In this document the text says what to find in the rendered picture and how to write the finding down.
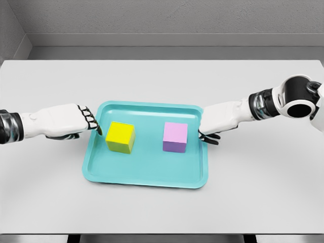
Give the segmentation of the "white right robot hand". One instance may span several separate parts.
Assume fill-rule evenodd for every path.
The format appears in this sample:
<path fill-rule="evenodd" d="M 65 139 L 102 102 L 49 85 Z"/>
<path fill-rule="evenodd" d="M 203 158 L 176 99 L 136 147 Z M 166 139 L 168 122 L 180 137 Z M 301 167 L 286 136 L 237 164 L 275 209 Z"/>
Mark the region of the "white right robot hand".
<path fill-rule="evenodd" d="M 201 116 L 198 129 L 199 139 L 205 143 L 218 145 L 220 132 L 236 129 L 238 102 L 225 102 L 207 106 Z"/>

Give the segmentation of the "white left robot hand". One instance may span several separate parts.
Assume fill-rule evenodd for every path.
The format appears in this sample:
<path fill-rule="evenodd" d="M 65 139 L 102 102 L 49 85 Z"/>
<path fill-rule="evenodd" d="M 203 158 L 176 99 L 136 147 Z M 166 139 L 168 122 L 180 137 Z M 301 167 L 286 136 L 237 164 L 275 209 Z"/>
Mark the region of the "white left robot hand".
<path fill-rule="evenodd" d="M 40 122 L 42 134 L 51 139 L 76 139 L 80 133 L 88 130 L 103 135 L 90 109 L 74 103 L 42 109 L 37 121 Z"/>

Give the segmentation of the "pink cube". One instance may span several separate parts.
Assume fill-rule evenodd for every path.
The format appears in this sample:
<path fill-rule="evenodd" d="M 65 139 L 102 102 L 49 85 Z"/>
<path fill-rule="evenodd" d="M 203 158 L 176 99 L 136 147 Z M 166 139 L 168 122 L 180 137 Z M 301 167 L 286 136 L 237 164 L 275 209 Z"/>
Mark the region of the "pink cube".
<path fill-rule="evenodd" d="M 163 151 L 184 153 L 187 145 L 188 124 L 165 122 Z"/>

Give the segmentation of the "yellow cube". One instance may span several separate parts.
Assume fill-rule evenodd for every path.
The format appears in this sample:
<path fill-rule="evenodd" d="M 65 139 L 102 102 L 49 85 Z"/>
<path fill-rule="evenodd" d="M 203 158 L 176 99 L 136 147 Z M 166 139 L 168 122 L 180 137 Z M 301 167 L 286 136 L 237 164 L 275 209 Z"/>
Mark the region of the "yellow cube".
<path fill-rule="evenodd" d="M 110 124 L 105 142 L 110 151 L 131 154 L 135 138 L 134 125 L 113 121 Z"/>

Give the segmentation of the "teal plastic tray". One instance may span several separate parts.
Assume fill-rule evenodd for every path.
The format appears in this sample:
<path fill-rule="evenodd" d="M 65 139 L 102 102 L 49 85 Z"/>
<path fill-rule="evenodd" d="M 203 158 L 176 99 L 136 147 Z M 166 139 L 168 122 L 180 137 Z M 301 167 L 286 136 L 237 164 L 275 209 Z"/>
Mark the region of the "teal plastic tray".
<path fill-rule="evenodd" d="M 91 133 L 82 173 L 91 182 L 197 189 L 208 180 L 208 146 L 198 138 L 203 109 L 195 105 L 106 101 L 96 115 L 103 131 Z M 108 149 L 112 122 L 131 124 L 136 139 L 131 154 Z M 188 125 L 184 153 L 163 151 L 166 122 Z"/>

